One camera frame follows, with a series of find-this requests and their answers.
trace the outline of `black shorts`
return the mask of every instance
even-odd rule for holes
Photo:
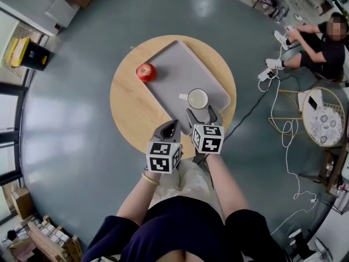
[[[303,39],[306,41],[306,43],[315,52],[321,51],[321,40],[316,34],[310,34],[306,32],[301,32],[300,34],[303,37]],[[338,76],[338,75],[334,75],[331,69],[327,69],[326,63],[314,62],[313,60],[311,60],[310,56],[305,51],[301,51],[300,54],[302,55],[300,59],[301,67],[307,67],[312,72],[316,72],[327,79],[335,79]]]

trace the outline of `skin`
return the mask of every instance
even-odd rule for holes
[[[343,29],[343,26],[339,22],[333,22],[333,18],[331,18],[328,22],[328,26],[326,28],[327,35],[335,41],[340,41],[346,37],[346,31]],[[295,41],[299,41],[305,52],[310,56],[310,59],[315,63],[324,63],[326,62],[323,57],[322,52],[315,52],[303,39],[300,32],[307,32],[310,34],[320,33],[320,30],[317,25],[297,25],[293,31],[288,31],[288,40],[291,44]],[[301,54],[298,53],[292,58],[286,60],[284,62],[284,66],[288,68],[299,68],[300,67],[300,59]]]
[[[207,164],[224,219],[235,211],[248,209],[244,194],[220,155],[210,154],[207,157]],[[154,181],[161,180],[161,174],[153,172],[146,172],[145,174]],[[142,225],[155,190],[156,186],[142,177],[122,203],[117,216],[132,220],[138,226]],[[166,261],[203,262],[196,255],[182,250],[168,252],[157,260],[157,262]]]

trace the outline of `tray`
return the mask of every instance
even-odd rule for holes
[[[154,65],[157,79],[144,82],[144,86],[171,119],[180,121],[184,135],[191,134],[187,108],[193,111],[199,121],[205,123],[209,121],[209,114],[207,106],[201,110],[193,109],[188,102],[179,98],[179,94],[188,94],[194,88],[205,90],[208,105],[219,112],[230,104],[228,93],[181,40],[169,43],[145,63]]]

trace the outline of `red apple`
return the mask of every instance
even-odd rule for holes
[[[149,82],[155,80],[157,70],[150,63],[144,63],[137,68],[136,74],[142,82]]]

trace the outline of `mug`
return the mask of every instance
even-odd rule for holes
[[[188,94],[180,94],[179,98],[186,100],[189,106],[197,110],[206,107],[208,103],[207,93],[199,88],[190,91]]]

